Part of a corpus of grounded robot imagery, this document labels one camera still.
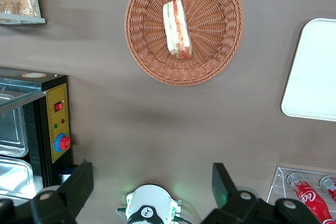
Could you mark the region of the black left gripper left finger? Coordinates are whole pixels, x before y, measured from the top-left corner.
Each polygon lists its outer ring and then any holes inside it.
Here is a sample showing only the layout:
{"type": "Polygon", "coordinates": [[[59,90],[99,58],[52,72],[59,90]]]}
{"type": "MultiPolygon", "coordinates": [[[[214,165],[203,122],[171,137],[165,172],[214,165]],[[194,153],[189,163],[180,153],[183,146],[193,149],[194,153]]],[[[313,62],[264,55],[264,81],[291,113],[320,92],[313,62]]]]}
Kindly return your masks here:
{"type": "Polygon", "coordinates": [[[93,165],[83,162],[57,189],[45,188],[20,206],[2,199],[1,223],[76,223],[92,192],[93,165]]]}

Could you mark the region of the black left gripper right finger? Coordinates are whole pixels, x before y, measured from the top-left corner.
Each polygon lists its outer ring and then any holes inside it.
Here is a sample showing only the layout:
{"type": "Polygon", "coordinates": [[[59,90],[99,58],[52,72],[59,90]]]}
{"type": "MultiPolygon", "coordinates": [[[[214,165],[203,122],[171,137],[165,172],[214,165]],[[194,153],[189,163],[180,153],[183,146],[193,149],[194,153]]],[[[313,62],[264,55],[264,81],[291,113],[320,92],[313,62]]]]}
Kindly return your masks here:
{"type": "Polygon", "coordinates": [[[319,223],[300,201],[280,198],[266,203],[248,190],[238,190],[222,163],[214,163],[212,192],[217,208],[202,223],[319,223]]]}

